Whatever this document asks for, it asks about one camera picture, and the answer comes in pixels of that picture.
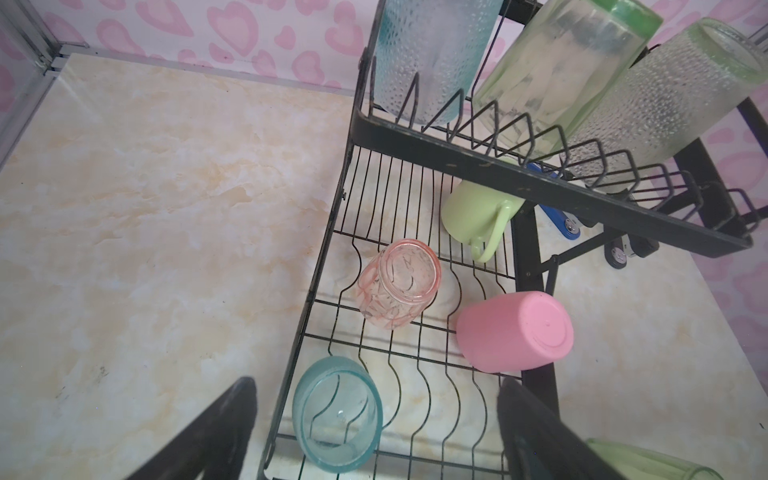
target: green mug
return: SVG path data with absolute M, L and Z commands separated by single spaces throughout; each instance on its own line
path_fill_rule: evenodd
M 440 220 L 451 237 L 472 248 L 475 262 L 485 263 L 493 257 L 507 222 L 524 201 L 463 180 L 442 206 Z

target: pink heart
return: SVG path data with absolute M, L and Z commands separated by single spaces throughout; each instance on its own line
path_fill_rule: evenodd
M 85 39 L 80 35 L 80 32 L 56 14 L 46 12 L 43 15 L 43 23 L 51 30 L 56 40 L 68 43 L 85 43 Z
M 7 56 L 14 60 L 24 60 L 25 58 L 24 54 L 16 48 L 16 45 L 13 45 L 11 39 L 6 37 L 2 30 L 0 30 L 0 50 L 3 50 Z
M 125 10 L 125 0 L 98 0 L 103 6 L 111 10 Z
M 69 8 L 74 8 L 75 10 L 80 10 L 83 8 L 82 0 L 59 0 L 59 2 L 62 5 L 67 5 Z
M 746 315 L 728 319 L 728 324 L 744 352 L 768 349 L 768 326 Z
M 485 68 L 483 68 L 482 71 L 480 72 L 480 80 L 485 80 L 486 78 L 488 78 L 488 76 L 490 76 L 493 69 L 496 68 L 497 63 L 498 63 L 497 61 L 488 60 L 488 63 L 485 64 Z
M 491 48 L 491 56 L 494 58 L 501 57 L 505 46 L 507 46 L 507 43 L 503 38 L 496 38 L 496 42 L 494 42 L 493 48 Z
M 284 26 L 280 34 L 275 36 L 275 43 L 278 47 L 293 50 L 293 47 L 296 46 L 296 32 L 288 25 Z
M 308 84 L 322 85 L 326 75 L 320 68 L 320 55 L 316 51 L 304 51 L 293 60 L 293 74 L 299 81 Z
M 768 104 L 768 83 L 763 84 L 762 87 L 752 92 L 750 97 L 758 107 L 762 107 L 763 104 Z
M 218 61 L 219 63 L 230 64 L 235 62 L 235 57 L 231 53 L 215 43 L 208 45 L 208 53 L 210 53 L 210 57 L 213 60 Z
M 760 0 L 720 0 L 707 16 L 722 22 L 732 22 L 746 15 L 758 3 Z
M 733 285 L 743 295 L 747 309 L 755 313 L 768 313 L 768 262 L 760 262 L 751 272 L 735 276 Z
M 744 134 L 742 135 L 742 138 L 748 144 L 756 144 L 757 143 L 757 139 L 755 138 L 755 134 L 752 133 L 751 130 L 744 131 Z
M 171 0 L 138 2 L 136 13 L 142 20 L 158 30 L 182 37 L 194 37 L 194 32 L 187 24 L 181 10 Z
M 296 10 L 302 15 L 311 15 L 315 10 L 323 10 L 329 0 L 296 0 Z
M 250 64 L 257 74 L 264 77 L 277 77 L 277 69 L 275 68 L 275 60 L 272 55 L 266 50 L 259 50 L 259 53 L 254 55 L 250 59 Z
M 179 55 L 177 56 L 177 60 L 180 63 L 187 63 L 190 65 L 199 65 L 201 67 L 208 67 L 208 68 L 214 67 L 213 65 L 211 65 L 205 60 L 199 60 L 195 52 L 191 51 L 189 48 L 185 48 L 184 50 L 180 51 Z
M 677 21 L 674 27 L 667 27 L 664 30 L 659 31 L 656 36 L 653 37 L 653 39 L 649 42 L 649 45 L 666 42 L 681 31 L 690 27 L 699 18 L 701 18 L 701 14 L 699 12 L 691 12 L 688 15 L 685 15 L 679 21 Z
M 333 21 L 339 27 L 326 30 L 326 43 L 339 53 L 359 57 L 363 49 L 362 28 L 355 23 L 355 17 L 352 2 L 339 2 L 333 10 Z
M 271 10 L 282 10 L 286 6 L 286 0 L 266 0 L 266 6 Z
M 242 56 L 248 55 L 259 41 L 259 24 L 251 10 L 239 2 L 230 2 L 221 10 L 208 9 L 208 23 L 219 36 Z
M 719 161 L 717 170 L 727 187 L 749 190 L 765 176 L 768 160 L 763 152 L 740 151 Z
M 112 51 L 141 55 L 142 57 L 147 56 L 144 49 L 131 38 L 128 29 L 113 18 L 102 20 L 96 25 L 96 36 L 103 46 Z
M 659 0 L 650 9 L 661 15 L 665 22 L 668 22 L 682 12 L 687 3 L 688 0 Z
M 768 23 L 768 2 L 755 8 L 752 15 L 744 19 L 744 23 L 750 27 L 762 27 Z
M 721 128 L 718 131 L 707 136 L 707 143 L 709 144 L 729 144 L 736 138 L 733 130 L 730 128 Z
M 699 267 L 701 276 L 710 282 L 720 282 L 728 278 L 728 269 L 733 264 L 733 257 L 708 258 L 701 255 L 693 255 L 696 266 Z
M 13 75 L 4 66 L 0 65 L 0 111 L 10 111 L 15 100 L 13 88 L 16 82 L 13 81 Z
M 717 302 L 717 306 L 720 307 L 720 310 L 725 310 L 733 304 L 733 299 L 731 299 L 730 295 L 725 292 L 712 292 L 712 296 L 715 297 L 715 301 Z

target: textured glass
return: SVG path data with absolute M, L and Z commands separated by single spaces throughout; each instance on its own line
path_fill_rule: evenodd
M 292 411 L 301 449 L 326 472 L 359 468 L 379 443 L 379 392 L 364 368 L 345 357 L 327 357 L 304 372 Z
M 568 135 L 647 41 L 588 0 L 550 0 L 477 92 L 475 111 L 496 100 L 500 127 L 528 112 L 534 134 L 559 124 Z M 481 120 L 493 131 L 492 112 Z M 528 139 L 523 121 L 499 134 L 507 147 Z M 557 132 L 543 135 L 535 153 L 547 154 L 558 145 Z M 528 146 L 521 150 L 527 153 Z
M 417 124 L 428 123 L 459 88 L 469 95 L 501 7 L 502 0 L 388 0 L 376 44 L 376 103 L 397 115 L 416 72 Z M 436 123 L 456 118 L 462 103 L 454 101 Z
M 711 468 L 663 453 L 595 439 L 587 445 L 627 480 L 723 480 Z
M 418 240 L 398 240 L 361 272 L 355 289 L 360 312 L 384 329 L 405 325 L 435 299 L 440 274 L 432 249 Z
M 704 18 L 630 68 L 568 143 L 597 138 L 606 153 L 629 150 L 638 167 L 661 163 L 715 125 L 766 78 L 764 53 L 731 27 Z M 571 161 L 597 154 L 594 143 L 589 144 L 572 151 Z M 608 162 L 608 172 L 630 168 L 624 155 Z M 571 171 L 579 177 L 599 175 L 603 164 L 590 161 Z M 627 172 L 601 183 L 633 179 Z M 614 193 L 629 185 L 598 189 Z

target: rack leg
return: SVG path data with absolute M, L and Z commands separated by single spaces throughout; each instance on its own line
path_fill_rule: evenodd
M 512 218 L 512 244 L 515 255 L 515 288 L 518 292 L 544 291 L 544 277 L 535 272 L 541 265 L 536 230 L 536 212 L 533 209 L 518 212 Z M 522 373 L 523 386 L 541 400 L 555 415 L 560 416 L 558 386 L 554 377 L 554 364 L 550 363 Z
M 622 235 L 624 235 L 619 230 L 615 230 L 610 227 L 604 226 L 604 229 L 605 230 L 602 233 L 598 233 L 591 239 L 585 240 L 579 243 L 576 247 L 572 247 L 566 250 L 565 252 L 559 254 L 558 265 L 562 265 L 563 263 L 568 262 L 569 260 L 573 260 L 576 257 L 580 257 L 585 253 L 591 252 L 592 250 L 598 247 L 602 247 L 606 243 L 610 243 L 612 240 L 620 238 Z M 523 271 L 526 274 L 530 272 L 531 275 L 533 275 L 533 272 L 536 272 L 537 274 L 541 274 L 543 272 L 546 272 L 547 270 L 550 270 L 553 267 L 553 265 L 554 265 L 554 260 L 549 259 L 546 262 L 542 263 L 541 265 L 534 266 L 531 270 L 523 270 Z

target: dish rack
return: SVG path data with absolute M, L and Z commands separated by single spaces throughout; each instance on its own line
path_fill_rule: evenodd
M 634 180 L 624 192 L 602 194 L 605 172 L 587 187 L 586 177 L 568 171 L 571 152 L 559 126 L 535 133 L 531 118 L 495 123 L 483 133 L 470 92 L 458 91 L 444 107 L 461 104 L 447 125 L 413 124 L 419 101 L 418 74 L 397 115 L 376 105 L 376 47 L 384 1 L 376 10 L 369 44 L 360 58 L 346 152 L 319 259 L 301 314 L 289 364 L 259 467 L 259 479 L 280 478 L 511 478 L 502 454 L 495 397 L 505 377 L 530 389 L 558 412 L 553 365 L 524 372 L 487 374 L 473 369 L 455 342 L 455 318 L 462 306 L 500 293 L 554 289 L 559 265 L 633 233 L 718 257 L 751 247 L 766 208 L 756 209 L 743 190 L 727 189 L 700 141 L 675 157 L 675 165 L 636 167 L 631 152 L 602 151 L 600 160 L 623 155 Z M 507 0 L 500 15 L 525 24 L 541 4 Z M 495 30 L 498 37 L 501 22 Z M 481 71 L 488 61 L 486 54 Z M 405 105 L 412 100 L 412 108 Z M 763 147 L 768 127 L 751 101 L 740 110 Z M 499 131 L 527 126 L 528 139 L 511 148 Z M 536 139 L 557 131 L 563 148 L 533 157 Z M 546 174 L 526 168 L 536 163 Z M 487 263 L 472 260 L 469 248 L 453 240 L 439 220 L 441 206 L 461 179 L 526 199 Z M 604 231 L 542 263 L 534 206 L 543 203 L 603 223 Z M 745 214 L 740 214 L 737 203 Z M 352 288 L 363 267 L 400 238 L 416 238 L 437 254 L 443 281 L 435 301 L 410 325 L 393 332 L 366 325 Z M 332 475 L 308 462 L 290 418 L 293 390 L 303 371 L 328 355 L 348 356 L 368 370 L 382 397 L 384 429 L 372 458 L 359 470 Z

